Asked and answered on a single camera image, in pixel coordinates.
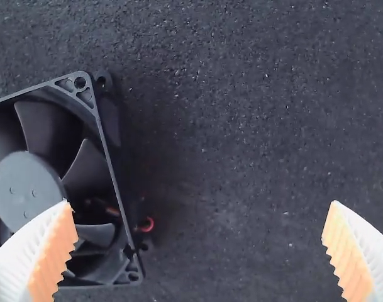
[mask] fan hub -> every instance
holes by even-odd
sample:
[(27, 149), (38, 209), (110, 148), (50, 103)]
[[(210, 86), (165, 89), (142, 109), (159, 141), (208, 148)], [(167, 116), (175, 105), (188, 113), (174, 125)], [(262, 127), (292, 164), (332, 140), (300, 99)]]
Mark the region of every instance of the fan hub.
[(14, 152), (0, 161), (0, 217), (11, 231), (66, 196), (58, 174), (39, 156)]

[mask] red wire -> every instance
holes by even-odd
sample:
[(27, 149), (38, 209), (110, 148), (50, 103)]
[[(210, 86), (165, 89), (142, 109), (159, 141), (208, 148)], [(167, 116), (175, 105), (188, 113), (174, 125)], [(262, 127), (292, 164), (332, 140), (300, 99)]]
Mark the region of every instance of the red wire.
[(153, 227), (155, 226), (155, 222), (149, 216), (147, 217), (147, 221), (149, 222), (147, 226), (141, 226), (140, 227), (140, 230), (143, 233), (148, 233), (148, 232), (152, 231)]

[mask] gray textured surface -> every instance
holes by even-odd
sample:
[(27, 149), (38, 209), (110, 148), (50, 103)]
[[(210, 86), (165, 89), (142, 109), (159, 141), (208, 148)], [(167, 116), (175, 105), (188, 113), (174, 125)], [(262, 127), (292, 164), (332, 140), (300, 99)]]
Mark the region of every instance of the gray textured surface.
[(165, 236), (57, 301), (339, 301), (330, 201), (383, 231), (383, 1), (0, 0), (0, 96), (102, 67)]

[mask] fan frame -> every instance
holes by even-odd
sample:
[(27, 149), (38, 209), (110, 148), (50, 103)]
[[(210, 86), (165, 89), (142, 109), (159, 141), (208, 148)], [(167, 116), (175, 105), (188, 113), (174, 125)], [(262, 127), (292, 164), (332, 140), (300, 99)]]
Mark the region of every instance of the fan frame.
[[(114, 95), (114, 85), (110, 73), (102, 71), (93, 76), (84, 71), (73, 72), (2, 97), (0, 104), (14, 103), (26, 97), (41, 98), (62, 106), (76, 115), (96, 135), (99, 135), (123, 220), (124, 230), (121, 230), (118, 236), (118, 245), (122, 243), (122, 246), (118, 248), (126, 257), (126, 261), (124, 261), (126, 264), (123, 265), (121, 272), (128, 276), (127, 280), (118, 284), (92, 284), (88, 281), (67, 278), (59, 284), (59, 287), (84, 289), (139, 285), (145, 277), (145, 270), (140, 258), (139, 244), (136, 243), (141, 241), (140, 236), (134, 234), (133, 231), (139, 221), (134, 221), (137, 218), (132, 218), (131, 215), (134, 206), (130, 203), (137, 202), (137, 200), (126, 189), (128, 175), (123, 171), (123, 165), (126, 162), (126, 153), (123, 151), (125, 150), (125, 134), (119, 116), (124, 110), (124, 104)], [(136, 274), (137, 278), (130, 278), (130, 274), (132, 276)]]

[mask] black cooling fan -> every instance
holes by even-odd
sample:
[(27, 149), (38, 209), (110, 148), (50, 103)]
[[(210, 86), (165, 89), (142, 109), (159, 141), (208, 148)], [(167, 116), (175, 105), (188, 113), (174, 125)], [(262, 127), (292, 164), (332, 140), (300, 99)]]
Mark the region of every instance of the black cooling fan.
[(0, 245), (68, 199), (80, 239), (60, 286), (139, 284), (144, 276), (138, 247), (147, 217), (125, 189), (112, 88), (108, 73), (75, 72), (0, 99)]

